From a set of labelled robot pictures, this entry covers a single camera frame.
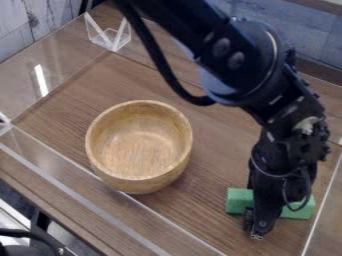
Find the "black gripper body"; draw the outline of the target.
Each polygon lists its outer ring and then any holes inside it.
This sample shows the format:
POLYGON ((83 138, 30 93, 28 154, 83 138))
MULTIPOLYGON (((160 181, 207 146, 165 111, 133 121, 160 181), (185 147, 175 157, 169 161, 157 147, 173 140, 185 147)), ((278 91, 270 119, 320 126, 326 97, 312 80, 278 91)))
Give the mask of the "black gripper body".
POLYGON ((330 129, 323 118, 310 117, 276 138, 263 128, 248 160, 248 188, 258 214, 300 211, 310 202, 318 162, 330 153, 330 129))

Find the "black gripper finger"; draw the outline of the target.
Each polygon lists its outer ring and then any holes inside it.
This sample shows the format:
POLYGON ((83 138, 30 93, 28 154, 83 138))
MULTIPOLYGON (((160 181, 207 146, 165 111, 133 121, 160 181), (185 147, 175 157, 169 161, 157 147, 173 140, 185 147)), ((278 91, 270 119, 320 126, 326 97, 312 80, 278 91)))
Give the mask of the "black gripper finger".
POLYGON ((243 230, 254 240, 262 240, 272 231, 282 214, 283 202, 251 201, 243 211, 243 230))

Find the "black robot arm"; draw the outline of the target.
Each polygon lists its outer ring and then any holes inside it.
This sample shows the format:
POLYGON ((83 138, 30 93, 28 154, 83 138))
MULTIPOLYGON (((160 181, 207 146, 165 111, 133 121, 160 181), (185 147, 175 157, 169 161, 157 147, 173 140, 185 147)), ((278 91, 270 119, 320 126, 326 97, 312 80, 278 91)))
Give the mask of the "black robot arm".
POLYGON ((207 0, 112 0, 173 92, 197 106, 240 108, 260 125, 248 160, 252 206, 244 230, 260 239, 282 210, 306 205, 318 163, 330 153, 324 107, 296 71, 295 49, 267 24, 224 14, 207 0), (212 79, 205 94, 188 93, 143 18, 149 17, 192 53, 212 79))

